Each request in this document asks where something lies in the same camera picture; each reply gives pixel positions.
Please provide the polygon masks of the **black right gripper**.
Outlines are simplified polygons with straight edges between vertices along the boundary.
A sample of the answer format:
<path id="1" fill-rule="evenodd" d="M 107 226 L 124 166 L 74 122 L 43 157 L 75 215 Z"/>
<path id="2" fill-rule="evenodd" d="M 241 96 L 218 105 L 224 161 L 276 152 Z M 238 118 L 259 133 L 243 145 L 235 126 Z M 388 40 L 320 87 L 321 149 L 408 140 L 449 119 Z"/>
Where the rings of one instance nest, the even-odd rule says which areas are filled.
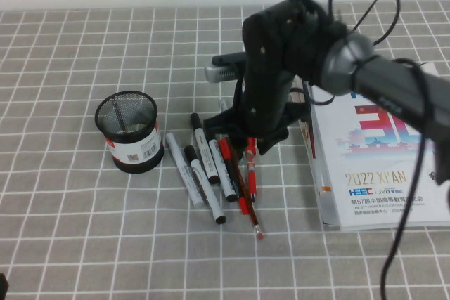
<path id="1" fill-rule="evenodd" d="M 260 155 L 289 136 L 305 109 L 289 103 L 293 79 L 308 77 L 321 57 L 317 48 L 330 18 L 312 0 L 285 0 L 244 20 L 244 51 L 217 55 L 205 67 L 209 82 L 236 81 L 233 105 L 204 121 L 212 135 L 226 133 L 235 151 L 257 138 Z"/>

